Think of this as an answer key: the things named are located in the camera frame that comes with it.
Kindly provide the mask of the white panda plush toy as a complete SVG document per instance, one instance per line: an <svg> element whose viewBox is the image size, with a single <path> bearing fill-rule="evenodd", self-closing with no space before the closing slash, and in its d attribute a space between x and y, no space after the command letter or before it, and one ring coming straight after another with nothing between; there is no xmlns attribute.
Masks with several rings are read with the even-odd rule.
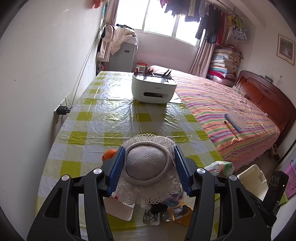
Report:
<svg viewBox="0 0 296 241"><path fill-rule="evenodd" d="M174 209L183 205L184 197L184 191L183 189L180 189L162 202L143 204L140 207L144 210L150 211L152 214L164 213L169 209Z"/></svg>

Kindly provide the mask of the cream plastic trash bin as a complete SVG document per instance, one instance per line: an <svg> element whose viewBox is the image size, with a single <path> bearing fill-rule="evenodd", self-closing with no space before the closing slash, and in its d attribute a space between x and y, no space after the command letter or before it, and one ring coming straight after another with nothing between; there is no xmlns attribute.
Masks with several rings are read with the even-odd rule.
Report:
<svg viewBox="0 0 296 241"><path fill-rule="evenodd" d="M241 172L237 177L246 190L263 201L268 190L268 184L264 173L256 164Z"/></svg>

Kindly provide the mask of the white lace hat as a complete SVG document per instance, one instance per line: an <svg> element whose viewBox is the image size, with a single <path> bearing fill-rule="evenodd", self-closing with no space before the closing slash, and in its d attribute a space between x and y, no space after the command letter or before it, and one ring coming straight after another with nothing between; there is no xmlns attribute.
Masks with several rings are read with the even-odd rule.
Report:
<svg viewBox="0 0 296 241"><path fill-rule="evenodd" d="M182 189L173 140L151 133L125 141L125 160L115 191L126 205L162 202Z"/></svg>

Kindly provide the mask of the hanging dark clothes row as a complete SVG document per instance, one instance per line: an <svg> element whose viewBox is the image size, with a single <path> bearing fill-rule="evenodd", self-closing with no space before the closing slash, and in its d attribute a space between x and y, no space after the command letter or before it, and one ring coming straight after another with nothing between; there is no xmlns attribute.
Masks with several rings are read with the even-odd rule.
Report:
<svg viewBox="0 0 296 241"><path fill-rule="evenodd" d="M165 14L161 19L172 28L165 34L193 46L201 45L203 40L209 44L224 44L232 25L235 25L239 31L246 29L238 16L234 13L225 13L209 1L160 1L159 3Z"/></svg>

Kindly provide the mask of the white desk organizer box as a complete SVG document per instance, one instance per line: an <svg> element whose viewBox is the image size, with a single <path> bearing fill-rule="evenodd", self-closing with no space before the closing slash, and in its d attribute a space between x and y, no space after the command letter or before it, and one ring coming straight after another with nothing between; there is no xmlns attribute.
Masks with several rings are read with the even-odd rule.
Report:
<svg viewBox="0 0 296 241"><path fill-rule="evenodd" d="M170 76L132 75L132 94L136 101L143 103L166 104L173 98L177 82Z"/></svg>

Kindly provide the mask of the orange cloth on wall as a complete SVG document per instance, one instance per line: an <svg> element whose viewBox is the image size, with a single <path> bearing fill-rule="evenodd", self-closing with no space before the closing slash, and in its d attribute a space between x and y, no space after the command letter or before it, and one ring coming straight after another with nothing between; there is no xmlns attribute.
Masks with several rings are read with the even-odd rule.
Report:
<svg viewBox="0 0 296 241"><path fill-rule="evenodd" d="M108 2L108 0L93 0L93 8L97 9L101 4Z"/></svg>

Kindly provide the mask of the pink curtain left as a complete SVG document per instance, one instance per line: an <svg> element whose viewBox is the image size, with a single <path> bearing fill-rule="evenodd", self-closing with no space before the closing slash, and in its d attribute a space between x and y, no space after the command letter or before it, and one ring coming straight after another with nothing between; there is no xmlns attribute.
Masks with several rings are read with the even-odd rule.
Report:
<svg viewBox="0 0 296 241"><path fill-rule="evenodd" d="M106 11L106 23L109 25L115 25L117 9L119 5L119 0L109 0Z"/></svg>

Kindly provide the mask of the pink curtain right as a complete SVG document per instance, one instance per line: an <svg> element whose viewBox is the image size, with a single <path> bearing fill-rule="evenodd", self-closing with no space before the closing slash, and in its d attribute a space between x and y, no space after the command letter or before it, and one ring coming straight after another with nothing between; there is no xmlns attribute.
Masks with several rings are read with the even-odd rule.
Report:
<svg viewBox="0 0 296 241"><path fill-rule="evenodd" d="M207 40L202 41L197 56L189 71L191 75L196 75L203 78L206 77L215 47L216 44L210 44L207 42Z"/></svg>

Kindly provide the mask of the striped pink bed cover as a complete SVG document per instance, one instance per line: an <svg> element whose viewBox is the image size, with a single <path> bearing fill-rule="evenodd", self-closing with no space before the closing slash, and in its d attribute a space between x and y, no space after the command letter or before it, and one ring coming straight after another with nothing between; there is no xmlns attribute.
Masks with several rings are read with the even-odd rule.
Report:
<svg viewBox="0 0 296 241"><path fill-rule="evenodd" d="M176 94L182 103L145 105L144 117L139 118L141 133L172 138L199 166L222 160L231 162L236 171L259 158L278 139L276 124L236 90L177 70L172 70L171 77L177 82ZM224 117L231 110L246 121L243 131L237 132Z"/></svg>

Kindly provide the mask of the crumpled printed plastic wrapper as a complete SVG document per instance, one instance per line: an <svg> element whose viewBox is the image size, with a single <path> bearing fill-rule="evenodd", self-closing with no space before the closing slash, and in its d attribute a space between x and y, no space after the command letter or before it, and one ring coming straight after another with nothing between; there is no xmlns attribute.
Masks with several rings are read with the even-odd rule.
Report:
<svg viewBox="0 0 296 241"><path fill-rule="evenodd" d="M205 170L210 172L213 176L227 178L234 172L234 167L231 162L215 161L210 165L204 167Z"/></svg>

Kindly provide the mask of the black power adapter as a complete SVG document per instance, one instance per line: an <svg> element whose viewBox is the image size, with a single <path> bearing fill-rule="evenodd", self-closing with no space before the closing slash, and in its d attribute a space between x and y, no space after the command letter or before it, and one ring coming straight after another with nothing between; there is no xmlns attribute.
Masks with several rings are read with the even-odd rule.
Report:
<svg viewBox="0 0 296 241"><path fill-rule="evenodd" d="M71 112L71 109L65 105L60 105L56 109L56 114L58 114L58 115L67 115L70 112Z"/></svg>

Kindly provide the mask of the yellow pencil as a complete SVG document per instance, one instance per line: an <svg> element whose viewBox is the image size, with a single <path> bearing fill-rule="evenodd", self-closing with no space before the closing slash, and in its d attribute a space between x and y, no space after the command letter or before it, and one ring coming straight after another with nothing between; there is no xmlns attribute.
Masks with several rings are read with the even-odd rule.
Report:
<svg viewBox="0 0 296 241"><path fill-rule="evenodd" d="M236 133L234 132L234 130L230 127L230 125L227 123L227 121L224 121L224 124L227 126L227 128L229 129L229 131L236 137L236 139L239 140L238 136L236 135Z"/></svg>

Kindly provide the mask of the yellow snack wrapper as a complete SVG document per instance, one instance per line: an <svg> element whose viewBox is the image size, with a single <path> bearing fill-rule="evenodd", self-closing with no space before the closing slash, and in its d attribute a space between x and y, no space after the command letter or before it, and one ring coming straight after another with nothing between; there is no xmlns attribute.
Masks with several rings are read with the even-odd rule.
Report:
<svg viewBox="0 0 296 241"><path fill-rule="evenodd" d="M162 219L164 222L176 222L180 225L188 227L192 218L192 209L187 205L167 210Z"/></svg>

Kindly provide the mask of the orange peel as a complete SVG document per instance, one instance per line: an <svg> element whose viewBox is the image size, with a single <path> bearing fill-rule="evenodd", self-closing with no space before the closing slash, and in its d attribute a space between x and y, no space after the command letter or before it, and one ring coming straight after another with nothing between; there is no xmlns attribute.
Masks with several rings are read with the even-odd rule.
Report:
<svg viewBox="0 0 296 241"><path fill-rule="evenodd" d="M102 156L102 162L108 160L108 159L112 159L117 153L117 150L115 149L111 149L106 151L103 156Z"/></svg>

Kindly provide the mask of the pink curtain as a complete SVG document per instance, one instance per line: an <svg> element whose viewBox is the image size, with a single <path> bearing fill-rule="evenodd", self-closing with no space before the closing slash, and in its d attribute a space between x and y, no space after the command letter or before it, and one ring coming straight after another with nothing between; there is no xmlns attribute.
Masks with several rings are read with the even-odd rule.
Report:
<svg viewBox="0 0 296 241"><path fill-rule="evenodd" d="M189 71L191 75L196 75L203 78L206 77L215 47L216 44L210 44L207 42L207 40L202 41L197 56Z"/></svg>
<svg viewBox="0 0 296 241"><path fill-rule="evenodd" d="M119 0L109 0L106 11L106 23L109 25L115 25L117 9L119 5Z"/></svg>

